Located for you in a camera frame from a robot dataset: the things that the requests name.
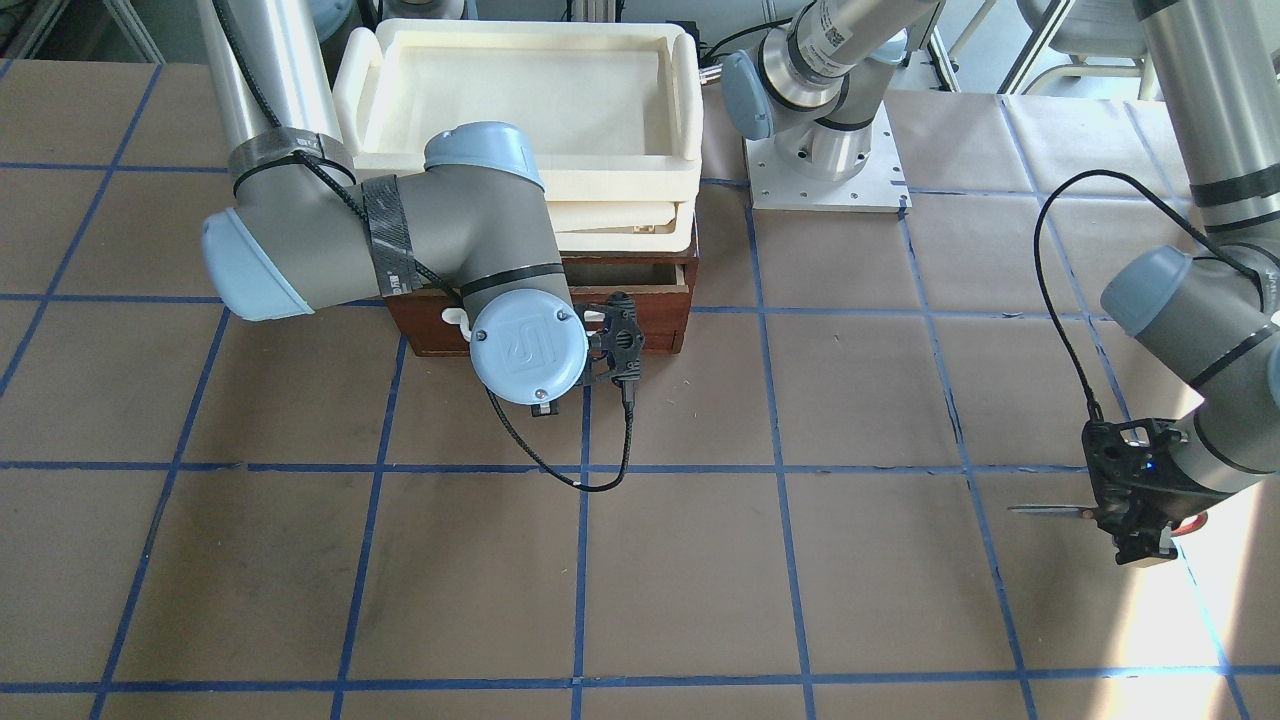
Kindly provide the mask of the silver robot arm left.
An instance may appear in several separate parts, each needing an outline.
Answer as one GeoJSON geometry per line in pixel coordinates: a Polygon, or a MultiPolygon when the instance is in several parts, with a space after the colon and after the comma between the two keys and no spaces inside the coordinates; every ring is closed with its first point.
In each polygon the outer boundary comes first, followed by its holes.
{"type": "MultiPolygon", "coordinates": [[[[896,63],[896,36],[931,1],[813,1],[721,83],[750,141],[858,133],[884,92],[870,63],[896,63]]],[[[1128,1],[1155,65],[1202,254],[1146,252],[1105,288],[1105,311],[1202,398],[1172,424],[1167,462],[1211,497],[1277,475],[1277,81],[1245,1],[1128,1]]]]}

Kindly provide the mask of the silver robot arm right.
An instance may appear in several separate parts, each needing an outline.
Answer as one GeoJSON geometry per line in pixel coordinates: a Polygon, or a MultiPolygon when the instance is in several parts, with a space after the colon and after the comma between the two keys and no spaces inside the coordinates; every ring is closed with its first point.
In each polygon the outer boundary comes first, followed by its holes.
{"type": "Polygon", "coordinates": [[[588,332],[521,131],[463,124],[426,142],[420,173],[358,179],[307,4],[201,1],[198,15],[234,195],[201,246],[234,315],[302,316],[434,284],[457,292],[488,391],[536,406],[579,383],[588,332]]]}

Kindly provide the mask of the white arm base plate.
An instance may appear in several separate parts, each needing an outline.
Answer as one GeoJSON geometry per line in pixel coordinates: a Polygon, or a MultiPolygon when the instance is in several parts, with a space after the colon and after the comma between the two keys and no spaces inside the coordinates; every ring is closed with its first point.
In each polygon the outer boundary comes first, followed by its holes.
{"type": "Polygon", "coordinates": [[[753,205],[772,211],[905,213],[913,208],[884,104],[855,131],[815,122],[744,141],[753,205]]]}

